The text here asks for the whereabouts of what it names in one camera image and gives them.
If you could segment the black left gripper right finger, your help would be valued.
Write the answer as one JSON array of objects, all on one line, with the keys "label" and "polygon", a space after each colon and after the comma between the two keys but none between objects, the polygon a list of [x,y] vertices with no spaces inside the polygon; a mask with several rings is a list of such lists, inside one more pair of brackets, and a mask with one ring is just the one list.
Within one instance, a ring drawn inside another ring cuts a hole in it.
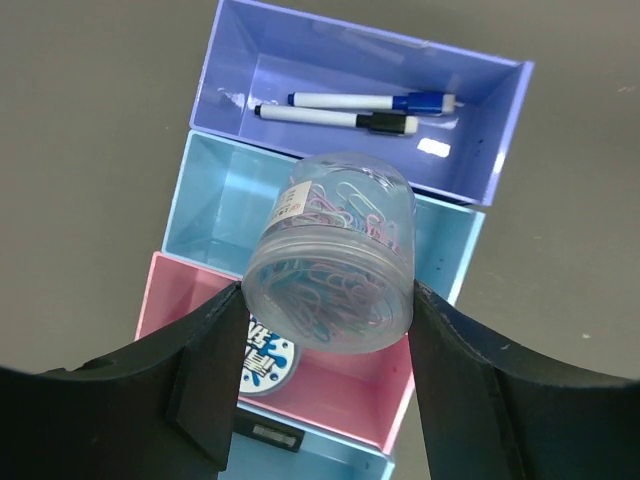
[{"label": "black left gripper right finger", "polygon": [[414,284],[408,333],[434,479],[636,479],[639,383],[531,350]]}]

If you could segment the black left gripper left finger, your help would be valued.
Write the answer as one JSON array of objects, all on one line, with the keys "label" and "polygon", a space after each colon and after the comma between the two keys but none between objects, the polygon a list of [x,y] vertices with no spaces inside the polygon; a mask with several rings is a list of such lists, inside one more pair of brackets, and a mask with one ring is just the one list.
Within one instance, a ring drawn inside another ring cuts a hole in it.
[{"label": "black left gripper left finger", "polygon": [[249,313],[232,283],[75,370],[1,371],[5,479],[214,479],[228,464]]}]

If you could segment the orange black highlighter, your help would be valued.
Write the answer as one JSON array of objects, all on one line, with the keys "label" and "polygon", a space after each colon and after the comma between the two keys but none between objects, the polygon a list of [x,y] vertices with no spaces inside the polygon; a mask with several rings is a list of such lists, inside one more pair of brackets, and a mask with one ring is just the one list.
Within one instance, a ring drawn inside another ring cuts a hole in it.
[{"label": "orange black highlighter", "polygon": [[233,431],[276,448],[297,453],[305,431],[288,424],[237,408]]}]

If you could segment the blue round lidded jar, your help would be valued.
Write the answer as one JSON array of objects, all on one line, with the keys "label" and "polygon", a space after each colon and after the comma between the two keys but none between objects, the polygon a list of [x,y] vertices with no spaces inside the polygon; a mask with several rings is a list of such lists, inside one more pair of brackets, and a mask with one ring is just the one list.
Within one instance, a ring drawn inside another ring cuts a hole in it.
[{"label": "blue round lidded jar", "polygon": [[268,329],[253,315],[245,345],[239,395],[265,396],[286,384],[295,373],[301,349]]}]

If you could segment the pink drawer box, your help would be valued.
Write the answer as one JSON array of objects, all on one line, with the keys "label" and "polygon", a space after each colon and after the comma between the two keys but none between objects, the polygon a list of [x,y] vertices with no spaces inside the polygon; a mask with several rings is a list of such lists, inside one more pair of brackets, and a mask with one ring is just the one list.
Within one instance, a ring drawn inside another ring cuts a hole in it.
[{"label": "pink drawer box", "polygon": [[[235,278],[153,254],[136,338],[183,317]],[[369,354],[306,349],[286,384],[239,400],[391,453],[414,391],[408,340]]]}]

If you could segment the light blue drawer box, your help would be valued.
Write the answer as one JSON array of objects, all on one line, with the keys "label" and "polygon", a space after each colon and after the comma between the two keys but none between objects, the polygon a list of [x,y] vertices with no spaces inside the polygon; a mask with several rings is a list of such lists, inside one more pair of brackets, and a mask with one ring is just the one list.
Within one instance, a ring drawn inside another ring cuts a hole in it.
[{"label": "light blue drawer box", "polygon": [[347,437],[246,402],[238,407],[305,431],[297,453],[233,433],[220,479],[390,479],[395,459]]}]

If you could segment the clear plastic pin jar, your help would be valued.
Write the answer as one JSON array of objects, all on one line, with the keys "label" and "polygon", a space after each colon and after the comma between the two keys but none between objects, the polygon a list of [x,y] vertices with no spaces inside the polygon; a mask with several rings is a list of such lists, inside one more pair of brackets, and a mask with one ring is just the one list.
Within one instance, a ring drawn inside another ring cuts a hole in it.
[{"label": "clear plastic pin jar", "polygon": [[415,228],[414,192],[391,165],[355,152],[302,159],[243,276],[247,308],[303,348],[387,348],[413,318]]}]

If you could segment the white black marker pen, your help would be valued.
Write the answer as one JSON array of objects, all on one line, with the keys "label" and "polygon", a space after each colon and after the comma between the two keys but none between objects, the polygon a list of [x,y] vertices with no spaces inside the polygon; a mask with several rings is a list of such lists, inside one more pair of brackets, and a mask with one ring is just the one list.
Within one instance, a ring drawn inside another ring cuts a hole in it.
[{"label": "white black marker pen", "polygon": [[419,120],[415,116],[398,113],[356,114],[293,106],[260,104],[254,114],[266,120],[305,123],[344,128],[359,128],[376,134],[414,135]]}]

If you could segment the white blue marker pen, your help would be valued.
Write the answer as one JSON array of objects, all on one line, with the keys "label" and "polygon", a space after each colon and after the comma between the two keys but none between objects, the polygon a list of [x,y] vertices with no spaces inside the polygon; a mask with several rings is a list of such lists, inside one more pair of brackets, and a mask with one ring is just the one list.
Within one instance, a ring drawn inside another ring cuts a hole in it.
[{"label": "white blue marker pen", "polygon": [[450,93],[423,91],[406,95],[364,95],[294,92],[288,95],[290,106],[319,109],[394,110],[417,115],[451,114],[456,96]]}]

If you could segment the purple drawer box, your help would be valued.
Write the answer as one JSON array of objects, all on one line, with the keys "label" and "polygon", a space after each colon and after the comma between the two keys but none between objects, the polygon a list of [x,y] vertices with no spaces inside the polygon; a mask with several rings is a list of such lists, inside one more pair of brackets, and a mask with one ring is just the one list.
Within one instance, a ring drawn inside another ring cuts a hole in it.
[{"label": "purple drawer box", "polygon": [[[256,1],[219,4],[190,118],[195,130],[298,157],[356,151],[414,187],[492,203],[528,83],[529,61],[433,43]],[[397,137],[257,117],[295,92],[453,94],[450,115]]]}]

